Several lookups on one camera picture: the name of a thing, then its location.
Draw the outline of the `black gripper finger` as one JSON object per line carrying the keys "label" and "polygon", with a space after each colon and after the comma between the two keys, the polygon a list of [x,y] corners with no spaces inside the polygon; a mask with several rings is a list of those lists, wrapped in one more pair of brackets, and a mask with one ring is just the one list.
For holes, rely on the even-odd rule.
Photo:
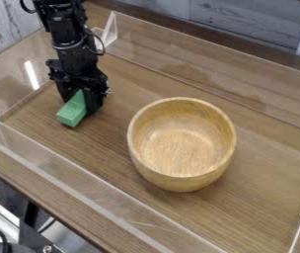
{"label": "black gripper finger", "polygon": [[86,114],[92,115],[102,107],[108,88],[102,86],[85,87],[82,89]]}
{"label": "black gripper finger", "polygon": [[78,87],[76,85],[64,82],[57,82],[56,88],[64,103],[69,101],[78,90]]}

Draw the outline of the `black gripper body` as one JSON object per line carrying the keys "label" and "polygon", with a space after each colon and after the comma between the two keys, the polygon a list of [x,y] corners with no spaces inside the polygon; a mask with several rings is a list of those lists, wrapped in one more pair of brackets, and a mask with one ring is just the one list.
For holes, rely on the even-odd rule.
{"label": "black gripper body", "polygon": [[85,71],[84,73],[70,73],[62,69],[57,59],[49,59],[46,61],[46,66],[49,67],[49,79],[54,83],[70,83],[76,85],[78,89],[102,86],[108,88],[106,95],[109,94],[108,76],[98,68]]}

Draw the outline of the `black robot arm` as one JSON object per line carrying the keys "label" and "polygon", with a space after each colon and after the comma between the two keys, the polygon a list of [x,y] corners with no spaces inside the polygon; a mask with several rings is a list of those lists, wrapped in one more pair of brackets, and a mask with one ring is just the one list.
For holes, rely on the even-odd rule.
{"label": "black robot arm", "polygon": [[20,0],[24,11],[37,14],[57,58],[46,60],[49,79],[54,82],[60,97],[68,102],[77,91],[84,95],[86,114],[94,114],[104,105],[109,92],[108,76],[98,68],[96,41],[101,39],[86,27],[84,0],[32,0],[34,8]]}

